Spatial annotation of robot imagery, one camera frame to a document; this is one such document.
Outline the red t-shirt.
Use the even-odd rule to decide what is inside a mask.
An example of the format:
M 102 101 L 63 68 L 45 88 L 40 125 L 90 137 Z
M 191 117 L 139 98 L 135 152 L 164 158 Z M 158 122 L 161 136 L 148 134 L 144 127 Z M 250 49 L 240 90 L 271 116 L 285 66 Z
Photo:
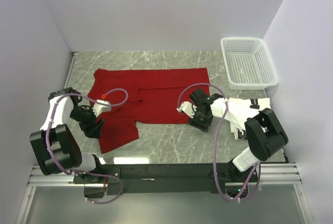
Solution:
M 188 116 L 177 112 L 177 100 L 189 98 L 184 89 L 202 83 L 209 93 L 206 68 L 166 70 L 104 70 L 94 73 L 88 93 L 104 99 L 114 108 L 101 114 L 104 124 L 98 140 L 101 153 L 113 151 L 139 138 L 136 122 L 146 124 L 186 124 Z

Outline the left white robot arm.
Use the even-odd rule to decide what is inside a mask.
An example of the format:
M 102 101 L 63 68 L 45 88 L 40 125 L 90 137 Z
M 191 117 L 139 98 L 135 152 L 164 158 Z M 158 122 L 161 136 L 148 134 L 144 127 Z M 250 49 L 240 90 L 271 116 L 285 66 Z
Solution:
M 30 134 L 29 141 L 44 175 L 62 172 L 47 150 L 46 141 L 49 140 L 51 147 L 59 145 L 53 153 L 65 170 L 86 171 L 85 176 L 91 183 L 99 183 L 104 170 L 97 156 L 81 152 L 67 125 L 68 120 L 73 119 L 86 137 L 100 138 L 104 120 L 96 117 L 92 106 L 80 105 L 81 101 L 80 93 L 72 87 L 50 93 L 47 119 L 38 132 Z

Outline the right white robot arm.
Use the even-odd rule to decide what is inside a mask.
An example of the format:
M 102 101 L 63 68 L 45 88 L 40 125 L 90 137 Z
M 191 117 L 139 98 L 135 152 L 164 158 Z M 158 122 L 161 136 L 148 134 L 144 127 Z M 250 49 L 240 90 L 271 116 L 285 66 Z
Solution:
M 245 134 L 248 147 L 228 163 L 228 175 L 235 182 L 241 181 L 247 170 L 268 160 L 288 144 L 288 137 L 274 111 L 261 108 L 252 101 L 225 98 L 221 94 L 206 94 L 201 88 L 193 91 L 190 101 L 178 104 L 177 111 L 186 114 L 188 124 L 208 132 L 214 117 L 227 120 Z

